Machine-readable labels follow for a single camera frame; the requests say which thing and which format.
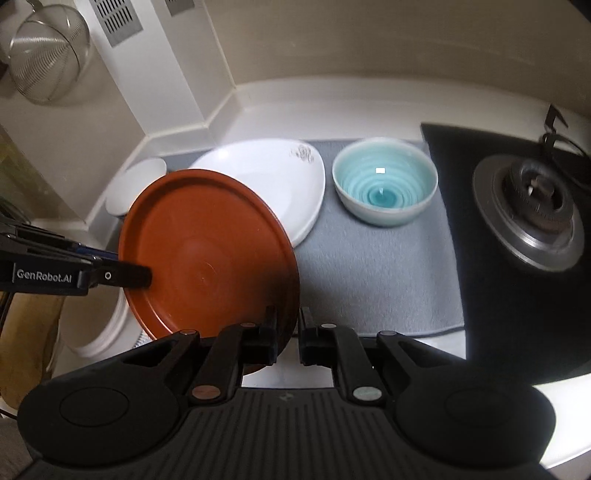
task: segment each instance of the black stovetop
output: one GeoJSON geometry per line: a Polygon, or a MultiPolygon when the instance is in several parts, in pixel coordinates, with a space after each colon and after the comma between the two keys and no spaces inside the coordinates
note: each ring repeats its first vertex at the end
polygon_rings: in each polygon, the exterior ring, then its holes
{"type": "MultiPolygon", "coordinates": [[[[539,144],[441,125],[422,129],[456,251],[468,359],[531,383],[591,371],[591,196],[567,182],[585,225],[578,264],[563,273],[538,273],[521,265],[489,230],[474,200],[472,174],[489,155],[540,160],[539,144]]],[[[561,155],[581,164],[573,154],[561,155]]]]}

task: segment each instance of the ventilation grille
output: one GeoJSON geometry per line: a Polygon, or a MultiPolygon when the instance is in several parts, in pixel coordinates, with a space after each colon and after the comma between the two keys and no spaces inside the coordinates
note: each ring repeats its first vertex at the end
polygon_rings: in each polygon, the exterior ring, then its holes
{"type": "Polygon", "coordinates": [[[190,8],[195,8],[193,0],[164,0],[164,2],[168,7],[171,17],[174,17],[185,10],[189,10],[190,8]]]}
{"type": "Polygon", "coordinates": [[[143,30],[131,0],[90,0],[90,3],[111,47],[143,30]]]}

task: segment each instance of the drying mat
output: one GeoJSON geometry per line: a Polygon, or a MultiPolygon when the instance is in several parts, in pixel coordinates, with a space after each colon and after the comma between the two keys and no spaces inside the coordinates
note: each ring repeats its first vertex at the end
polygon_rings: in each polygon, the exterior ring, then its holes
{"type": "MultiPolygon", "coordinates": [[[[350,141],[311,142],[324,159],[326,194],[312,232],[295,249],[301,304],[317,323],[359,335],[396,330],[435,335],[464,326],[456,256],[439,190],[429,208],[399,228],[354,218],[337,197],[335,156],[350,141]]],[[[428,154],[423,142],[415,143],[428,154]]]]}

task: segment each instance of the brown plate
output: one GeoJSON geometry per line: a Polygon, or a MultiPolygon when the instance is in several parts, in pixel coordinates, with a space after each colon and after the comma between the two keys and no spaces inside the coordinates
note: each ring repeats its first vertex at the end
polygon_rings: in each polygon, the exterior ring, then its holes
{"type": "Polygon", "coordinates": [[[150,185],[125,219],[119,258],[152,269],[146,290],[125,290],[153,338],[183,329],[216,336],[261,323],[277,308],[279,351],[296,326],[300,277],[290,240],[271,209],[242,183],[182,170],[150,185]]]}

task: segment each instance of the mesh strainer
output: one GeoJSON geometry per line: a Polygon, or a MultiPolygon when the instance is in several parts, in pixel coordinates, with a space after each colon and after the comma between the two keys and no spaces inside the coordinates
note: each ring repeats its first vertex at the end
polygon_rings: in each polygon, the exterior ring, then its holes
{"type": "Polygon", "coordinates": [[[64,96],[76,83],[89,57],[90,34],[74,8],[27,1],[33,13],[12,39],[10,73],[25,97],[47,103],[64,96]]]}

